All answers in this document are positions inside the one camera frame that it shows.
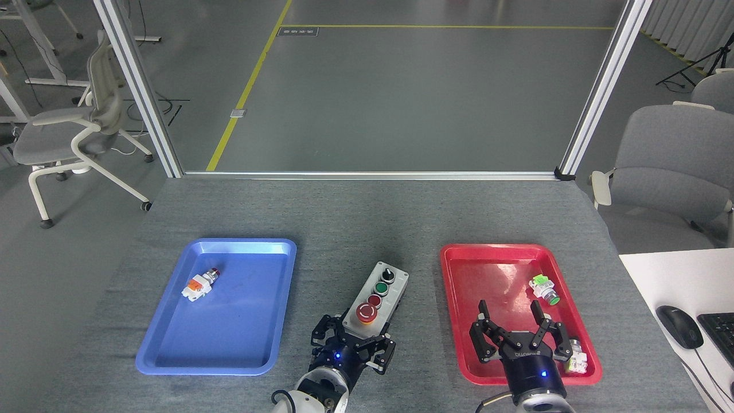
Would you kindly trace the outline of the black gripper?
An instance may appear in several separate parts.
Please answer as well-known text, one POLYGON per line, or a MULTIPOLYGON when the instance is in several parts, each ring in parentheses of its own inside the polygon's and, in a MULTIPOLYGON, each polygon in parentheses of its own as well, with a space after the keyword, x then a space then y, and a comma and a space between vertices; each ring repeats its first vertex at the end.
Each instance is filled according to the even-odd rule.
POLYGON ((341 314, 322 316, 310 336, 312 351, 309 371, 319 368, 335 369, 343 376, 347 386, 358 382, 362 371, 370 368, 384 375, 392 361, 396 343, 388 334, 379 334, 346 344, 346 332, 341 314))
MULTIPOLYGON (((485 300, 479 301, 479 314, 470 325, 469 335, 475 355, 482 364, 488 363, 498 355, 503 344, 512 344, 512 338, 503 327, 491 321, 485 300)), ((530 350, 516 351, 501 349, 501 363, 513 402, 519 402, 528 392, 550 392, 567 396, 567 390, 556 366, 556 361, 568 361, 572 356, 571 340, 566 327, 554 322, 542 310, 540 301, 532 301, 530 311, 539 329, 530 340, 530 350), (537 350, 546 333, 550 332, 555 350, 537 350)))

